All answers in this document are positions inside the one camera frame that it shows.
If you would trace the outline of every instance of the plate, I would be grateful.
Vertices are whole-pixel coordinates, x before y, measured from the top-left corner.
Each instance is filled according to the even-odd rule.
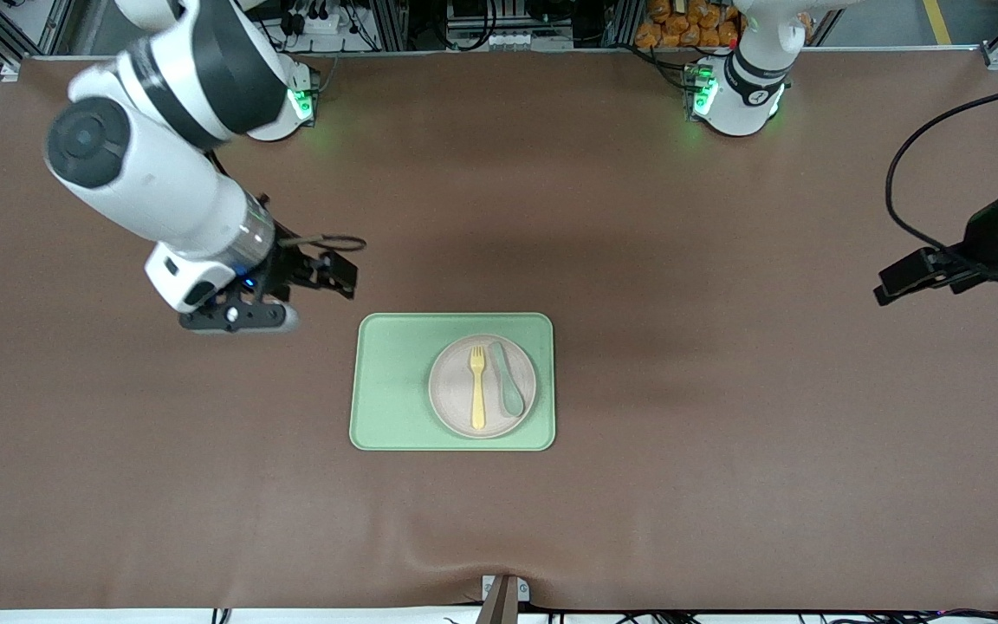
[[[502,344],[507,358],[507,370],[515,387],[522,395],[522,414],[507,415],[502,403],[502,386],[499,380],[499,367],[492,360],[490,345]],[[472,370],[468,367],[469,355],[473,347],[483,347],[487,364],[483,369],[483,429],[472,429]],[[538,380],[531,362],[522,347],[499,335],[471,335],[463,337],[444,348],[433,361],[429,376],[429,398],[433,413],[455,434],[465,438],[488,439],[515,430],[530,413],[538,391]]]

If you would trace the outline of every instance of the green knife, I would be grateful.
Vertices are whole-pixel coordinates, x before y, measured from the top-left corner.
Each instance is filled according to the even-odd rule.
[[[490,347],[491,360],[499,370],[499,383],[502,384],[502,407],[507,415],[512,419],[522,416],[522,410],[526,404],[522,402],[522,394],[515,386],[515,379],[511,378],[510,370],[507,368],[507,353],[503,351],[502,343],[492,342]]]

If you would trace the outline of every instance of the fork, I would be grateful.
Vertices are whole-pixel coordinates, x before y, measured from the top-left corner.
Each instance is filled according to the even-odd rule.
[[[468,368],[472,370],[472,429],[482,430],[487,424],[483,417],[483,369],[487,367],[483,355],[483,345],[473,347],[468,358]]]

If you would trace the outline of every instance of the black band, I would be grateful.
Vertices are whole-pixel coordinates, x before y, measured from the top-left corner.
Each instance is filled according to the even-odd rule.
[[[727,63],[731,61],[737,61],[737,64],[742,66],[742,70],[745,74],[756,76],[756,78],[762,78],[764,80],[775,80],[777,78],[784,78],[787,75],[788,70],[791,70],[792,66],[787,66],[786,68],[759,68],[755,64],[745,60],[745,55],[742,55],[741,48],[734,48],[734,53],[731,58],[726,60]]]
[[[149,101],[179,137],[203,151],[222,145],[221,139],[207,132],[201,123],[191,117],[186,107],[179,103],[179,98],[172,92],[167,79],[159,72],[149,40],[139,39],[126,52],[130,55],[133,73],[138,76],[138,82],[149,96]]]
[[[288,86],[262,58],[232,0],[199,3],[191,52],[206,101],[229,130],[245,134],[280,115]]]
[[[777,75],[774,78],[784,78],[784,75]],[[748,107],[763,107],[784,86],[784,82],[781,80],[772,84],[752,82],[737,71],[733,59],[726,59],[726,83],[742,97],[742,102]]]

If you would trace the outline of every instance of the table surface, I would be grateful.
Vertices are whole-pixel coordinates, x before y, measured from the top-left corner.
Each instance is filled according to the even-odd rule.
[[[82,66],[0,87],[0,608],[388,607],[517,573],[550,608],[998,608],[998,287],[887,309],[884,173],[998,90],[976,52],[809,53],[760,134],[622,53],[346,59],[318,126],[219,155],[300,233],[367,237],[292,335],[178,327],[151,245],[44,169]],[[899,210],[998,197],[998,103]],[[541,453],[349,444],[372,312],[534,311]]]

